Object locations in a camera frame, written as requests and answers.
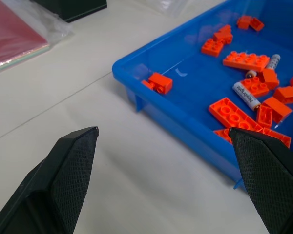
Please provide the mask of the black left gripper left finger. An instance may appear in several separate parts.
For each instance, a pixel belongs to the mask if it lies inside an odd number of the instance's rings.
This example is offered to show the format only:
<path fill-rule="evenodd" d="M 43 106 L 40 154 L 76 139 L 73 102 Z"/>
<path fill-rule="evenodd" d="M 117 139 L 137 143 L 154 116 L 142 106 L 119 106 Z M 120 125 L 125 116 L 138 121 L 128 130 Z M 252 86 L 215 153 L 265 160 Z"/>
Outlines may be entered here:
<path fill-rule="evenodd" d="M 98 127 L 88 127 L 59 138 L 0 211 L 0 234 L 72 234 L 87 194 L 98 136 Z"/>

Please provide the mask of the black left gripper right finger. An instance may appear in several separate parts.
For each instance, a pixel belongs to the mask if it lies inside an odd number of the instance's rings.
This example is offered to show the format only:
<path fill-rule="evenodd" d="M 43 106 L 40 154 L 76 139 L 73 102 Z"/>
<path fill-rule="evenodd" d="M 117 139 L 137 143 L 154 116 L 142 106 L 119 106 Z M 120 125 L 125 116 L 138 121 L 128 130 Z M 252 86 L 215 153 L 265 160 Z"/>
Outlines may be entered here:
<path fill-rule="evenodd" d="M 246 191 L 271 234 L 293 234 L 293 152 L 263 133 L 230 128 Z"/>

